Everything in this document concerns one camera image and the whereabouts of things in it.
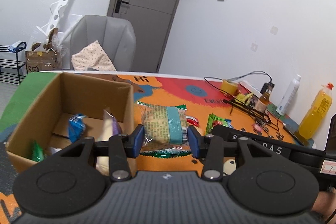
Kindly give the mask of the person's right hand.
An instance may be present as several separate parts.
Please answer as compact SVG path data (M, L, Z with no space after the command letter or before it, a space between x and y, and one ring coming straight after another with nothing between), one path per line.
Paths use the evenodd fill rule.
M336 193L335 188L331 192L319 192L312 207L312 211L321 215L324 223L335 223Z

